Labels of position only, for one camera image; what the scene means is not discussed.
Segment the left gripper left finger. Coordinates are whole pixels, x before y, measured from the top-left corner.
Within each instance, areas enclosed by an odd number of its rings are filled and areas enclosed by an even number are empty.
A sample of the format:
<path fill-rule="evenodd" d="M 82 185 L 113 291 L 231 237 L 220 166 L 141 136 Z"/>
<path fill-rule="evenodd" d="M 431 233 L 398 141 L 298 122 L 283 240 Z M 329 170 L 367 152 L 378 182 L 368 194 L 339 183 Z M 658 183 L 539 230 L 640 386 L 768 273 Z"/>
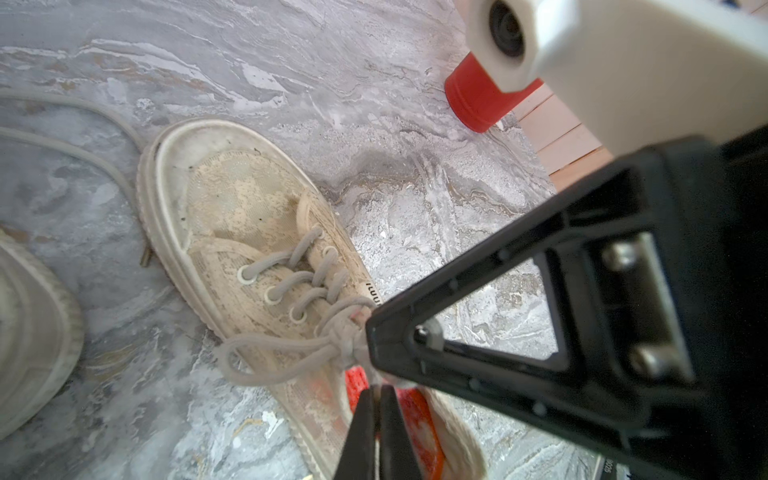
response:
<path fill-rule="evenodd" d="M 334 480 L 374 480 L 378 432 L 378 388 L 361 392 Z"/>

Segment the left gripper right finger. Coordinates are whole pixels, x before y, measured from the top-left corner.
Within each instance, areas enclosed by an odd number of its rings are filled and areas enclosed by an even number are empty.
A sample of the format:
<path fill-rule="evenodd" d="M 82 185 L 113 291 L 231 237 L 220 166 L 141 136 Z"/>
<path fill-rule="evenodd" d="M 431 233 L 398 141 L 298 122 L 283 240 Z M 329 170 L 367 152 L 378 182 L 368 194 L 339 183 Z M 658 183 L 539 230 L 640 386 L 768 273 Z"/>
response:
<path fill-rule="evenodd" d="M 391 385 L 379 388 L 378 397 L 379 467 L 382 480 L 422 480 L 396 390 Z"/>

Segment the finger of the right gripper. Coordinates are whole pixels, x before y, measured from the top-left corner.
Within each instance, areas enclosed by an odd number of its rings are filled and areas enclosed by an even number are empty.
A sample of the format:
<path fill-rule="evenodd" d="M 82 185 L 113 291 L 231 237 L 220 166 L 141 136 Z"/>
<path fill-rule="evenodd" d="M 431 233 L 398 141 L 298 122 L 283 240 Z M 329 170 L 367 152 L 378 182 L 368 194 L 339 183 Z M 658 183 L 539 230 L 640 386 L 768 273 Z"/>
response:
<path fill-rule="evenodd" d="M 556 352 L 526 360 L 428 321 L 520 263 Z M 767 138 L 620 157 L 378 308 L 373 365 L 646 479 L 767 475 Z"/>

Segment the beige sneaker one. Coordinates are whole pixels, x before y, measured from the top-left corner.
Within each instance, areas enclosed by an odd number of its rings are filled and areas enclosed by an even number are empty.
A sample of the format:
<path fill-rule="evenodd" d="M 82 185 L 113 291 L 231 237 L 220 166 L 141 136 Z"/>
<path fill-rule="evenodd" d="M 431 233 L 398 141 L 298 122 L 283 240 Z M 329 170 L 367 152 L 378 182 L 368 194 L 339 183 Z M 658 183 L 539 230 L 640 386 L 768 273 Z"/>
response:
<path fill-rule="evenodd" d="M 21 243 L 1 234 L 1 437 L 34 417 L 79 361 L 85 323 L 74 296 Z"/>
<path fill-rule="evenodd" d="M 156 255 L 219 338 L 222 374 L 270 391 L 315 478 L 337 469 L 354 367 L 370 386 L 426 397 L 446 456 L 439 479 L 486 477 L 478 441 L 442 394 L 372 366 L 373 280 L 316 185 L 277 146 L 232 121 L 185 120 L 144 149 L 137 188 Z"/>

